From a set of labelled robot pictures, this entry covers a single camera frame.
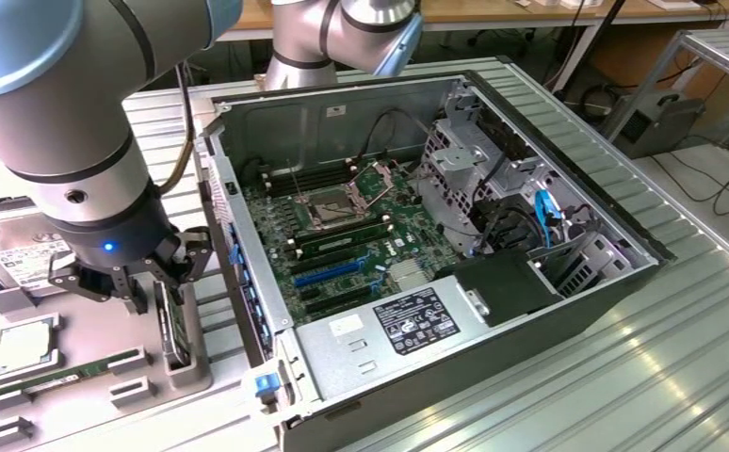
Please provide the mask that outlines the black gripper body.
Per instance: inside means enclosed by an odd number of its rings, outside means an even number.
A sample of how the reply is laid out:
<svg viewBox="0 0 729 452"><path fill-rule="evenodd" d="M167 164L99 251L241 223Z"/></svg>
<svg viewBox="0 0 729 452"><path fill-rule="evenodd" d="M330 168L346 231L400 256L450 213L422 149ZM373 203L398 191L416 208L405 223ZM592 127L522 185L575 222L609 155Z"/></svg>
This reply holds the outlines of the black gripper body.
<svg viewBox="0 0 729 452"><path fill-rule="evenodd" d="M49 221L89 266L130 266L155 252L170 256L177 248L177 233L158 190L145 190L131 206L107 219Z"/></svg>

